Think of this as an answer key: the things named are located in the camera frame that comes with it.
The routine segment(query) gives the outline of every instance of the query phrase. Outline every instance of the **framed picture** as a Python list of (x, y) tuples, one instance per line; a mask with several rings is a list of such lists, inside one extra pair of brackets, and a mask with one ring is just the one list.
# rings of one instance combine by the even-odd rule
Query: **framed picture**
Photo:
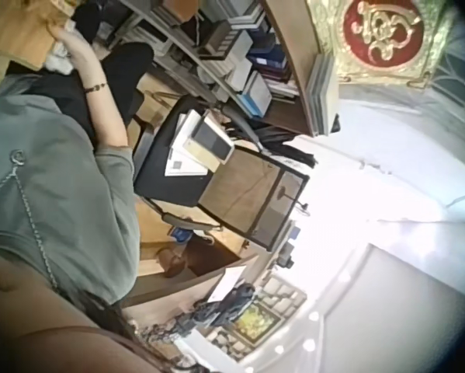
[(342, 83), (424, 88), (442, 56), (455, 11), (447, 0), (310, 2), (321, 51)]
[(253, 302), (230, 331), (241, 339), (257, 346), (268, 338), (283, 322), (283, 318), (259, 302)]

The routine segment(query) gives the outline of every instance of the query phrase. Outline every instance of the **red decoration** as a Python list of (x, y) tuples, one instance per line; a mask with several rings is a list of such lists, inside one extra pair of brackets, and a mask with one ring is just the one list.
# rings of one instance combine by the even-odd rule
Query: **red decoration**
[(362, 62), (393, 68), (420, 51), (424, 23), (411, 0), (355, 0), (342, 24), (345, 41)]

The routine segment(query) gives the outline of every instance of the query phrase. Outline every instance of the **gray shirt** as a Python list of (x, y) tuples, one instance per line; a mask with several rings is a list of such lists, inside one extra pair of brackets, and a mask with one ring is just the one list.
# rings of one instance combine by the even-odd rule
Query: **gray shirt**
[(113, 303), (134, 285), (139, 263), (132, 152), (93, 151), (52, 99), (20, 94), (34, 79), (0, 86), (0, 253), (50, 278), (39, 240), (60, 286)]

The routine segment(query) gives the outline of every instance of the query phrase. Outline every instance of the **hand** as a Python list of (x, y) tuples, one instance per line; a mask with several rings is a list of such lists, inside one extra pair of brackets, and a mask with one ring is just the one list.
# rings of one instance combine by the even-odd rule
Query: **hand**
[(89, 43), (79, 33), (71, 33), (58, 26), (48, 26), (53, 37), (62, 42), (71, 56), (71, 63), (78, 70), (84, 86), (104, 83), (106, 78), (101, 63)]

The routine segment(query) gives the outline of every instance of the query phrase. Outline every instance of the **black chair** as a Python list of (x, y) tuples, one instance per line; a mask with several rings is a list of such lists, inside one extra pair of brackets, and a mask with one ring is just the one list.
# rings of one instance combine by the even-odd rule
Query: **black chair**
[[(144, 130), (142, 123), (134, 148), (134, 191), (170, 225), (204, 231), (224, 226), (271, 250), (309, 178), (270, 158), (242, 115), (227, 105), (219, 108), (246, 133), (256, 150), (236, 146), (229, 161), (214, 174), (165, 176), (180, 114), (189, 110), (202, 114), (207, 108), (194, 97), (183, 96), (156, 134), (149, 127)], [(199, 207), (214, 223), (171, 214), (164, 211), (160, 201)]]

